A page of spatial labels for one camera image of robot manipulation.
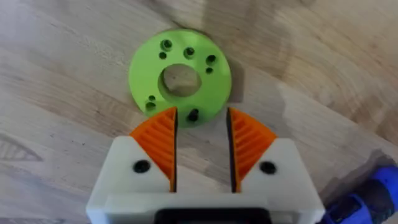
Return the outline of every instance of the screw hole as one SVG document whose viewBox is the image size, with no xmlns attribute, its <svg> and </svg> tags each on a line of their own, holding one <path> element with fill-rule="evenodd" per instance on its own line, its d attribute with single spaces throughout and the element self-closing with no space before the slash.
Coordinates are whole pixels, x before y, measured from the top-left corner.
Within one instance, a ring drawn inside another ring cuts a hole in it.
<svg viewBox="0 0 398 224">
<path fill-rule="evenodd" d="M 195 122 L 199 119 L 199 110 L 193 109 L 187 116 L 187 120 L 191 122 Z"/>
<path fill-rule="evenodd" d="M 159 58 L 160 58 L 160 59 L 166 59 L 166 58 L 167 58 L 167 54 L 166 54 L 165 52 L 161 52 L 161 53 L 159 54 Z"/>
<path fill-rule="evenodd" d="M 207 74 L 213 73 L 213 69 L 212 69 L 212 68 L 206 68 L 206 73 L 207 73 Z"/>
<path fill-rule="evenodd" d="M 156 107 L 156 104 L 154 104 L 153 102 L 148 102 L 145 107 L 147 108 L 147 110 L 153 110 Z"/>
<path fill-rule="evenodd" d="M 184 50 L 184 57 L 185 57 L 186 59 L 192 59 L 193 54 L 195 54 L 195 50 L 194 50 L 193 48 L 191 48 L 191 47 L 187 47 L 187 48 Z"/>
<path fill-rule="evenodd" d="M 209 56 L 207 56 L 207 58 L 206 58 L 206 64 L 207 64 L 208 66 L 214 65 L 215 62 L 216 62 L 216 56 L 215 56 L 215 55 L 209 55 Z"/>
<path fill-rule="evenodd" d="M 132 166 L 132 169 L 134 170 L 134 172 L 136 172 L 138 174 L 143 174 L 150 169 L 150 163 L 147 160 L 143 159 L 143 160 L 137 161 Z"/>
<path fill-rule="evenodd" d="M 269 175 L 276 173 L 276 166 L 273 162 L 265 161 L 260 163 L 260 170 Z"/>
<path fill-rule="evenodd" d="M 163 40 L 160 43 L 160 48 L 165 51 L 170 51 L 172 49 L 173 43 L 170 40 Z"/>
</svg>

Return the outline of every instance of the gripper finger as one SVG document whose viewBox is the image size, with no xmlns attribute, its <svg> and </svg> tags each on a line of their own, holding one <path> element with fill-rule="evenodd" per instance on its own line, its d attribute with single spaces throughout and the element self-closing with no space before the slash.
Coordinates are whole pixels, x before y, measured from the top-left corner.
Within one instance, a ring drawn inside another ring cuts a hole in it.
<svg viewBox="0 0 398 224">
<path fill-rule="evenodd" d="M 130 133 L 167 176 L 170 192 L 177 191 L 177 121 L 177 107 L 172 107 L 151 117 Z"/>
<path fill-rule="evenodd" d="M 239 193 L 246 174 L 277 136 L 256 119 L 234 108 L 228 108 L 226 124 L 232 193 Z"/>
</svg>

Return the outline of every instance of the green 3d printed disc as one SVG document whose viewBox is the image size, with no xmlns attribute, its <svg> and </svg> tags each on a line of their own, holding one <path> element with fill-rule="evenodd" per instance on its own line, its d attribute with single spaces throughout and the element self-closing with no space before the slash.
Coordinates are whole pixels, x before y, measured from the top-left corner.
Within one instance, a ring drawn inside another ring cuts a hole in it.
<svg viewBox="0 0 398 224">
<path fill-rule="evenodd" d="M 175 64 L 193 68 L 201 86 L 190 96 L 171 94 L 164 70 Z M 129 71 L 130 89 L 138 107 L 148 116 L 176 106 L 178 125 L 203 124 L 222 109 L 231 92 L 231 71 L 222 51 L 205 35 L 187 29 L 159 33 L 139 47 Z"/>
</svg>

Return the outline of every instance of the wood grain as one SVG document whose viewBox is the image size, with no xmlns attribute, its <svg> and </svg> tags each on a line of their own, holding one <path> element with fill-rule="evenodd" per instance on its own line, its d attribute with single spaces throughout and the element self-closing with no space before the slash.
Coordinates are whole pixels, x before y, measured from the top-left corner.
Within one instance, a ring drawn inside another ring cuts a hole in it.
<svg viewBox="0 0 398 224">
<path fill-rule="evenodd" d="M 130 59 L 176 27 L 223 49 L 229 105 L 294 139 L 331 200 L 398 160 L 397 11 L 395 0 L 0 1 L 0 222 L 88 221 L 112 139 L 145 120 Z M 179 132 L 181 191 L 228 191 L 224 116 Z"/>
</svg>

